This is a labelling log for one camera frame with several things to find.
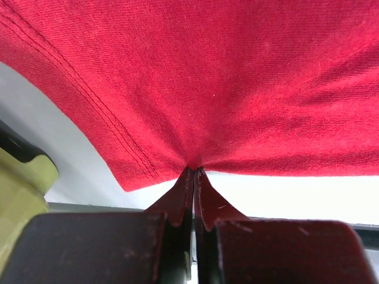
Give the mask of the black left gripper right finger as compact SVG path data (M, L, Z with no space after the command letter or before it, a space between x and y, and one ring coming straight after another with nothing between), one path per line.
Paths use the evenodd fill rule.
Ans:
M339 221L251 219L194 173L200 283L377 283L359 235Z

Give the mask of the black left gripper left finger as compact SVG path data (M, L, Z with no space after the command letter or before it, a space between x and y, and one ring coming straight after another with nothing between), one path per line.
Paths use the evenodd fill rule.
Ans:
M24 227L2 283L186 283L194 172L140 212L52 213Z

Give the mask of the red t shirt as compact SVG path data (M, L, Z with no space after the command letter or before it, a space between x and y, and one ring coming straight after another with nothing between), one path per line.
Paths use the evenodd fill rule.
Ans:
M377 1L2 1L1 61L125 191L378 174Z

